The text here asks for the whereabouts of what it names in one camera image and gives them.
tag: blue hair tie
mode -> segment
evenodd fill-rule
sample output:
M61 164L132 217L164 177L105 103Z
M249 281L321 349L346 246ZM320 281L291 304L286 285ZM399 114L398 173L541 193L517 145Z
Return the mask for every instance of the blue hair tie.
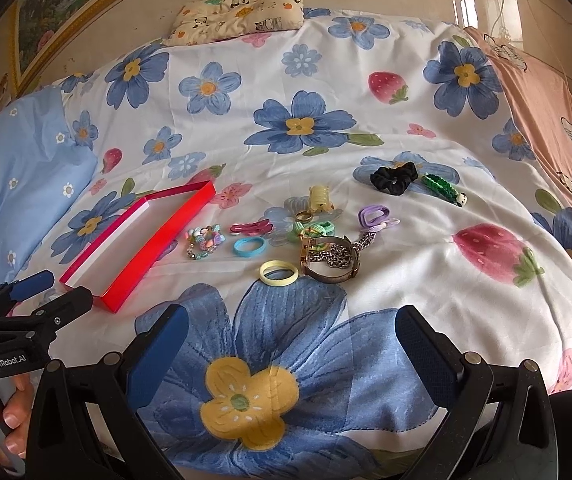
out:
M259 247L251 251L242 251L242 246L245 244L259 243ZM261 254L266 248L266 239L260 236L249 236L237 240L233 245L233 252L241 258L252 258L257 254Z

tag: pink flower print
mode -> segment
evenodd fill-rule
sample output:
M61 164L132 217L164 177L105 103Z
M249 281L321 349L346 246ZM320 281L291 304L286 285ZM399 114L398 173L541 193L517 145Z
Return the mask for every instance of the pink flower print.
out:
M50 38L52 38L54 35L55 32L53 32L52 30L47 30L46 32L44 32L44 34L40 38L39 43L37 44L37 52L39 52L42 48L44 48L46 46L46 43L48 43L48 41L50 41Z
M259 48L266 44L266 40L272 36L271 32L260 32L259 34L248 34L242 38L244 43L250 43L253 47Z
M548 394L564 392L572 388L572 348L563 351L562 360L559 362L559 373L556 383L550 387Z
M434 139L435 137L437 137L437 134L435 134L435 132L426 130L423 126L419 126L419 124L410 123L409 126L410 129L408 130L408 133L410 135L420 135L426 137L427 139Z
M235 182L224 188L221 193L217 193L210 201L211 204L219 204L220 209L228 209L239 204L239 198L250 191L253 184L242 184Z
M106 185L106 179L105 178L100 178L97 182L95 182L91 188L90 188L90 194L91 195L96 195L97 193L100 192L100 190L102 189L102 187L104 187Z

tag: screw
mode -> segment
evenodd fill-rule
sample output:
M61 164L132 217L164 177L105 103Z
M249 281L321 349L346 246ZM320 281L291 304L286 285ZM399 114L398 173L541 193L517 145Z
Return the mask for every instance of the screw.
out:
M53 359L50 363L46 365L47 372L54 372L55 370L59 370L61 365L61 361L58 359Z
M104 364L109 366L115 365L120 361L121 358L122 356L117 352L110 352L104 356Z
M482 363L482 357L477 352L466 352L464 358L471 365L480 365Z
M526 359L524 361L524 366L526 367L526 370L530 370L531 372L536 372L539 370L539 366L537 366L532 359Z

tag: human hand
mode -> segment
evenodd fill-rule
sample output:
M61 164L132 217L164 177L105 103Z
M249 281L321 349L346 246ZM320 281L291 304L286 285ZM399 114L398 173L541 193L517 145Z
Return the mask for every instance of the human hand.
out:
M26 441L28 439L28 426L31 421L34 388L29 374L14 376L13 382L16 392L8 400L2 416L8 427L15 431L6 437L4 443L11 453L26 458ZM11 465L8 457L1 449L0 464L6 467Z

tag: red box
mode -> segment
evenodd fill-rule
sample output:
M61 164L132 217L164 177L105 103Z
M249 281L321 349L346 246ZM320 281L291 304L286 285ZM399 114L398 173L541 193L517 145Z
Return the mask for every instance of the red box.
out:
M77 257L60 282L68 289L85 286L95 304L117 312L163 250L214 195L212 182L195 182L138 199Z

